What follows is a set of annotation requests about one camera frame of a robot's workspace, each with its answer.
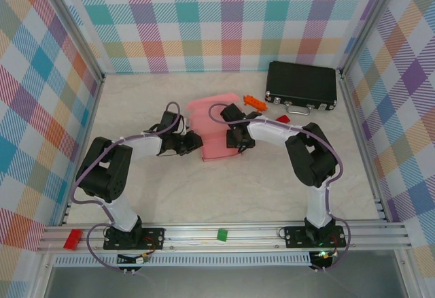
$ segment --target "pink container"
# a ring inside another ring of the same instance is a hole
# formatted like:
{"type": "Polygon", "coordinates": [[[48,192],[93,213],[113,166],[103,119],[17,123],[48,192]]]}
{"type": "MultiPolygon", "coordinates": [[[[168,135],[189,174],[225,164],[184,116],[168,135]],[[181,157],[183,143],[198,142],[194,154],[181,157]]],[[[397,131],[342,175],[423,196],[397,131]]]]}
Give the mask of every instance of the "pink container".
{"type": "MultiPolygon", "coordinates": [[[[212,104],[231,104],[238,103],[239,101],[239,96],[234,93],[228,93],[197,99],[188,104],[187,110],[191,112],[189,115],[190,128],[203,139],[204,146],[201,147],[201,154],[204,161],[239,155],[237,149],[226,147],[228,125],[214,122],[209,117],[209,108],[212,104]]],[[[223,109],[224,106],[216,106],[211,113],[218,120],[223,120],[220,116],[220,112],[223,109]]]]}

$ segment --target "red block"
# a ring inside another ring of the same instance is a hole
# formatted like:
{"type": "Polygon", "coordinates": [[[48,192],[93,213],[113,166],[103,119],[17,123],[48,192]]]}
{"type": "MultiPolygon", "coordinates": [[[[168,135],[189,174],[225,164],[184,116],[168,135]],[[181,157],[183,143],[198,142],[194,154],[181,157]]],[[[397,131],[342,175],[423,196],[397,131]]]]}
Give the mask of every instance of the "red block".
{"type": "Polygon", "coordinates": [[[280,116],[280,117],[277,119],[277,121],[282,122],[282,123],[289,123],[289,122],[290,122],[290,119],[288,118],[288,116],[283,115],[283,116],[280,116]]]}
{"type": "Polygon", "coordinates": [[[83,231],[80,229],[72,229],[69,233],[68,239],[65,242],[65,245],[63,245],[63,248],[70,249],[70,250],[76,250],[77,245],[79,244],[80,239],[82,238],[83,231]]]}

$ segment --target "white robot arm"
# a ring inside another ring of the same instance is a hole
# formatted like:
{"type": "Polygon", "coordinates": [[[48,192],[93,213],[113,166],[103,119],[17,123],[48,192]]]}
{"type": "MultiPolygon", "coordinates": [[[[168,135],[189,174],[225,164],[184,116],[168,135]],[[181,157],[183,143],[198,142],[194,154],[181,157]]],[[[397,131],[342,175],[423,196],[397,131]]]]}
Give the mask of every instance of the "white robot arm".
{"type": "MultiPolygon", "coordinates": [[[[123,249],[136,247],[143,238],[142,221],[122,194],[131,161],[147,156],[159,156],[167,150],[185,155],[203,145],[201,137],[193,131],[186,132],[182,129],[181,133],[176,133],[179,127],[179,121],[176,120],[177,114],[165,111],[160,124],[154,125],[142,136],[114,146],[80,182],[84,192],[107,211],[112,223],[107,232],[112,237],[116,237],[116,240],[120,240],[119,246],[123,249]]],[[[95,138],[79,168],[76,180],[112,144],[110,139],[95,138]]]]}
{"type": "MultiPolygon", "coordinates": [[[[265,116],[259,116],[256,118],[267,120],[265,116]]],[[[274,127],[273,125],[260,122],[251,122],[247,126],[247,130],[254,140],[260,140],[268,142],[277,146],[287,149],[285,142],[292,136],[299,134],[297,131],[285,129],[281,127],[274,127]]],[[[315,186],[307,187],[308,194],[308,209],[307,220],[316,228],[325,227],[331,220],[331,215],[326,211],[326,182],[323,182],[319,188],[315,186]]]]}

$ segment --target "black bracket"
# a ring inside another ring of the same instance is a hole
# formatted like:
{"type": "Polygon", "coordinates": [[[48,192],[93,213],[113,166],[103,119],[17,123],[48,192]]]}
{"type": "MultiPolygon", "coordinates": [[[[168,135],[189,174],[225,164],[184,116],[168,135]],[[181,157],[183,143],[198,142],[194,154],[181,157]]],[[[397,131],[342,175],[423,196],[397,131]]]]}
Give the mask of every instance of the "black bracket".
{"type": "Polygon", "coordinates": [[[244,152],[248,148],[253,148],[256,145],[256,141],[251,138],[247,126],[249,120],[261,116],[261,113],[251,112],[250,114],[244,114],[235,104],[230,104],[220,112],[221,117],[226,121],[239,121],[246,120],[246,122],[239,123],[237,125],[228,125],[230,127],[226,132],[226,147],[238,148],[239,153],[244,152]]]}
{"type": "Polygon", "coordinates": [[[346,238],[343,227],[334,225],[329,234],[323,241],[314,244],[312,239],[307,235],[307,228],[285,227],[284,234],[281,236],[285,239],[286,248],[344,248],[346,247],[346,238]]]}
{"type": "Polygon", "coordinates": [[[106,230],[105,241],[103,244],[104,250],[162,250],[164,244],[164,228],[142,228],[141,239],[136,245],[131,246],[119,240],[116,235],[116,229],[110,227],[106,230]]]}
{"type": "MultiPolygon", "coordinates": [[[[317,124],[311,122],[303,129],[329,144],[325,134],[317,124]]],[[[294,173],[303,184],[319,188],[326,178],[334,175],[338,162],[329,149],[316,139],[299,133],[289,137],[285,142],[285,147],[292,162],[294,173]],[[314,150],[310,152],[308,147],[314,147],[314,150]]]]}
{"type": "MultiPolygon", "coordinates": [[[[86,156],[80,165],[75,179],[77,180],[98,158],[98,156],[112,144],[110,139],[97,137],[93,140],[86,156]]],[[[108,167],[96,165],[80,182],[80,187],[89,196],[97,196],[111,203],[124,191],[130,168],[133,149],[127,145],[115,146],[101,163],[110,162],[108,167]]]]}
{"type": "MultiPolygon", "coordinates": [[[[155,131],[162,131],[164,129],[168,129],[171,124],[173,124],[177,120],[177,114],[165,111],[163,112],[162,120],[160,123],[155,124],[146,132],[153,133],[155,131]]],[[[203,145],[203,140],[200,135],[194,133],[192,130],[188,131],[185,135],[181,133],[176,133],[179,128],[180,120],[183,121],[183,128],[185,127],[184,117],[180,115],[179,120],[175,125],[172,126],[168,131],[161,133],[159,138],[162,140],[162,147],[158,156],[165,153],[167,150],[174,150],[175,153],[182,156],[185,154],[189,154],[200,148],[203,145]]]]}

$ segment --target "plaid wall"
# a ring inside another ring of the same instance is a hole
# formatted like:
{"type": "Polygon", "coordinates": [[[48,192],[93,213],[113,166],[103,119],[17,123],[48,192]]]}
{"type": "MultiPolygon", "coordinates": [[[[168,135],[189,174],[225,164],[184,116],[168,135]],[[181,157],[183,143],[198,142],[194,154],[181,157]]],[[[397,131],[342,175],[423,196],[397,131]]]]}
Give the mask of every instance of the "plaid wall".
{"type": "Polygon", "coordinates": [[[435,297],[435,0],[391,0],[349,85],[381,186],[435,297]]]}
{"type": "Polygon", "coordinates": [[[353,47],[355,46],[356,40],[360,36],[362,29],[366,25],[366,21],[370,14],[372,13],[373,9],[376,6],[377,0],[368,0],[368,3],[366,7],[364,8],[364,12],[361,14],[360,19],[358,20],[358,24],[353,30],[352,36],[349,40],[349,42],[346,45],[345,53],[342,55],[340,63],[338,64],[339,69],[343,69],[344,64],[349,57],[350,52],[352,51],[353,47]]]}
{"type": "Polygon", "coordinates": [[[23,296],[97,81],[48,0],[0,0],[0,297],[23,296]]]}
{"type": "Polygon", "coordinates": [[[265,70],[276,59],[337,67],[369,2],[65,1],[105,70],[118,73],[265,70]]]}

